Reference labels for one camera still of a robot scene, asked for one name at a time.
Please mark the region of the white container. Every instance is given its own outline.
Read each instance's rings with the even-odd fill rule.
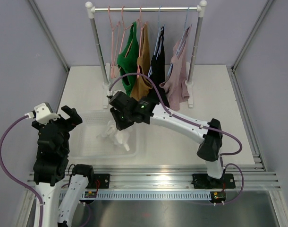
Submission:
[[[109,120],[113,119],[109,110],[79,115],[83,123],[70,132],[69,157],[79,159],[132,157],[142,148],[143,145],[140,143],[143,140],[143,134],[137,123],[131,126],[132,132],[127,142],[130,150],[127,151],[123,146],[115,145],[110,138],[100,136]]]

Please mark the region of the reflective floor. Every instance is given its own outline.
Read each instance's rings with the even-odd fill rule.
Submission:
[[[267,192],[244,192],[239,200],[213,207],[203,201],[94,201],[86,227],[278,227]],[[73,226],[88,210],[78,205]]]

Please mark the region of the gray wall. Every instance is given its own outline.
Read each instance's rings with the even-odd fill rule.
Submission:
[[[266,0],[207,0],[205,18],[197,53],[198,64],[232,65],[240,52]],[[70,66],[99,65],[93,41],[93,34],[85,2],[79,0],[36,0],[51,32]],[[93,1],[96,7],[148,7],[148,6],[196,6],[199,0],[105,0]],[[125,13],[127,25],[136,20],[139,13]],[[121,13],[111,13],[113,23],[121,18]],[[169,62],[175,42],[182,36],[185,12],[161,13],[161,22],[165,23],[165,52]],[[149,23],[151,51],[157,35],[157,13],[143,13],[143,21]],[[189,40],[188,59],[190,60],[197,13],[189,13],[193,23]],[[102,45],[105,62],[110,62],[111,31],[107,13],[99,13],[96,23]]]
[[[276,1],[237,69],[266,164],[288,204],[288,0]]]
[[[0,0],[0,137],[41,102],[56,107],[66,74],[26,0]],[[38,132],[24,120],[6,138],[3,158],[25,181],[36,157]],[[0,227],[13,221],[23,188],[0,168]]]

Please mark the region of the garment rack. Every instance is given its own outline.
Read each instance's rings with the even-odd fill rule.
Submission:
[[[196,26],[196,31],[195,31],[195,42],[193,45],[193,49],[192,49],[192,56],[191,56],[191,61],[190,61],[190,66],[189,66],[189,73],[188,73],[188,78],[186,81],[186,85],[187,85],[187,89],[189,92],[189,100],[188,100],[188,107],[192,108],[193,107],[193,93],[192,93],[192,86],[193,86],[193,81],[192,81],[192,77],[193,77],[193,70],[195,67],[195,59],[196,59],[196,52],[197,52],[197,47],[198,47],[198,43],[199,43],[199,38],[200,38],[200,33],[201,33],[201,28],[202,28],[202,22],[203,22],[203,16],[205,13],[205,8],[207,6],[207,1],[206,0],[202,0],[200,1],[199,5],[197,7],[142,7],[142,8],[96,8],[93,6],[93,4],[91,2],[87,2],[85,4],[85,7],[87,9],[87,14],[88,17],[91,21],[91,26],[92,26],[92,30],[93,30],[93,35],[94,35],[94,39],[95,39],[95,44],[96,44],[96,48],[97,48],[97,53],[98,53],[98,57],[99,57],[99,63],[100,63],[100,67],[102,70],[102,76],[103,76],[103,88],[105,90],[105,92],[108,92],[108,88],[110,86],[110,78],[109,75],[106,72],[105,69],[105,63],[104,63],[104,59],[103,59],[103,54],[102,54],[102,50],[101,50],[101,46],[100,46],[100,41],[99,41],[99,36],[98,36],[98,31],[97,31],[97,26],[96,26],[96,22],[95,22],[95,13],[99,13],[99,12],[121,12],[122,10],[124,12],[140,12],[140,10],[142,12],[181,12],[181,11],[196,11],[198,12],[198,21],[197,21],[197,26]],[[105,95],[105,97],[103,98],[103,107],[107,108],[108,107],[108,99]]]

